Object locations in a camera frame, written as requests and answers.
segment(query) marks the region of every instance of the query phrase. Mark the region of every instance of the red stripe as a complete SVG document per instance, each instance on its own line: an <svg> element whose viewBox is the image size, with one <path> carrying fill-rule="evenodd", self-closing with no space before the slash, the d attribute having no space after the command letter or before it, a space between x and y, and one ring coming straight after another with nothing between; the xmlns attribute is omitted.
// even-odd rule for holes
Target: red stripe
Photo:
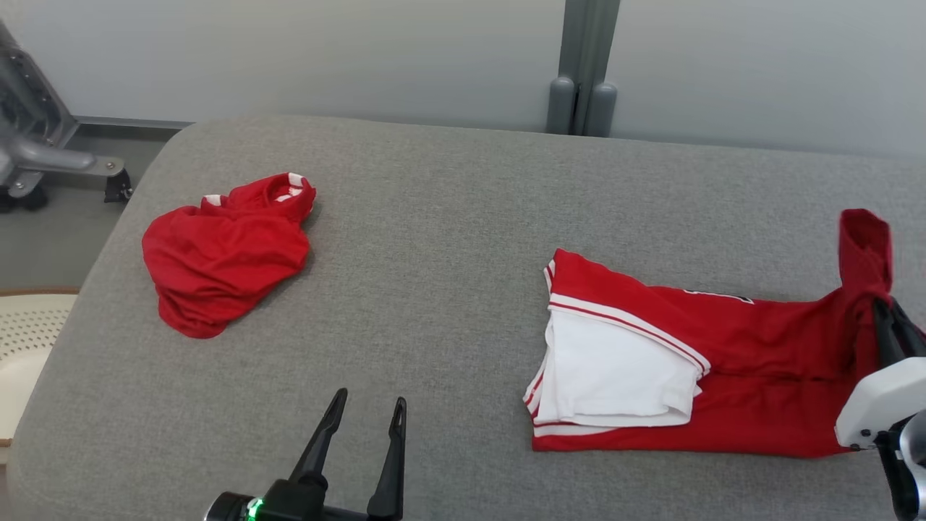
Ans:
<svg viewBox="0 0 926 521"><path fill-rule="evenodd" d="M582 308L576 308L576 307L574 307L574 306L567 306L566 304L558 304L558 303L556 303L556 302L550 302L550 305L551 305L551 306L557 306L558 308L563 308L563 309L567 309L567 310L581 311L581 312L583 312L583 313L587 313L587 314L590 314L590 315L598 316L598 317L601 317L601 318L607 318L608 320L613 320L613 321L615 321L615 322L620 322L621 324L628 325L629 327L632 327L633 329L636 329L636 330L638 330L638 331L643 331L644 333L646 333L646 334L648 334L648 335L650 335L650 336L656 337L656 338L662 340L663 342L669 344L669 345L672 346L673 348L675 348L675 349L677 349L677 350L679 350L679 351L685 353L686 355L688 355L688 357L689 357L694 363L697 363L697 364L701 367L701 373L702 373L702 374L705 373L705 372L707 371L707 368L704 366L704 364L702 364L701 361L699 361L699 360L697 359L696 356L692 355L692 353L689 352L688 349L685 349L685 348L683 348L682 346L679 346L678 344L675 344L674 342L671 342L671 341L669 341L668 339L666 339L666 338L664 338L664 337L662 337L662 336L660 336L660 335L657 335L656 333L653 333L652 331L648 331L648 330L646 330L646 329L643 329L643 328L640 327L639 325L631 324L631 323L629 323L629 322L627 322L627 321L625 321L625 320L621 320L621 319L618 318L618 317L614 317L614 316L611 316L611 315L605 315L604 313L599 313L599 312L597 312L597 311L588 311L588 310L584 310L584 309L582 309Z"/></svg>

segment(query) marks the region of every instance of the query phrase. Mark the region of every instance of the gray cushioned table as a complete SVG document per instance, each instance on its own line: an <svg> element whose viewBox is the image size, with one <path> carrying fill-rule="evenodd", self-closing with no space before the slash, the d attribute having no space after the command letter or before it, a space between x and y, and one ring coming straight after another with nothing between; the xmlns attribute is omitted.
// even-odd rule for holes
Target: gray cushioned table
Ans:
<svg viewBox="0 0 926 521"><path fill-rule="evenodd" d="M303 273L210 340L157 317L146 226L276 172L318 188ZM328 504L363 510L408 400L406 519L892 519L873 452L531 451L557 247L650 284L817 299L839 211L895 234L926 322L926 169L886 160L309 117L196 124L138 186L31 397L17 519L199 519L287 475L334 391Z"/></svg>

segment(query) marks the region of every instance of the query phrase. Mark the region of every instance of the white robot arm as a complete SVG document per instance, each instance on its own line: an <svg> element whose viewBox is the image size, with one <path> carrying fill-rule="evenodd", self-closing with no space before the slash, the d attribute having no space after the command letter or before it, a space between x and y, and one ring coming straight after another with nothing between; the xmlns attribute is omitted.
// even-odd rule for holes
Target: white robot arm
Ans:
<svg viewBox="0 0 926 521"><path fill-rule="evenodd" d="M874 316L882 369L856 384L836 438L877 449L897 519L926 520L926 336L896 301L876 301Z"/></svg>

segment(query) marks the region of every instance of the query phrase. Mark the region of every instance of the folded red jersey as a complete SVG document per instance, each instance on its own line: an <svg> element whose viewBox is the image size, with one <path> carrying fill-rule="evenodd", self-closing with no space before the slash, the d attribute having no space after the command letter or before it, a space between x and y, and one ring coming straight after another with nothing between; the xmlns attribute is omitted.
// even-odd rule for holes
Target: folded red jersey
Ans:
<svg viewBox="0 0 926 521"><path fill-rule="evenodd" d="M537 451L845 451L836 418L878 369L872 305L891 302L887 223L846 210L843 285L815 302L646 286L558 250L547 352L524 401Z"/></svg>

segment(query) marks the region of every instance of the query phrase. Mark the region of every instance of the green indicator light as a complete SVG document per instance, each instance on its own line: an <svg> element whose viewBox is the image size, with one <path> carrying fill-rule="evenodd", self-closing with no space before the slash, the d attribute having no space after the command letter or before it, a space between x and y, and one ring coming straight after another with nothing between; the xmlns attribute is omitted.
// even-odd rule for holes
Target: green indicator light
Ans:
<svg viewBox="0 0 926 521"><path fill-rule="evenodd" d="M263 505L263 498L257 498L251 501L251 504L247 507L247 521L257 521L257 511L260 510L260 507Z"/></svg>

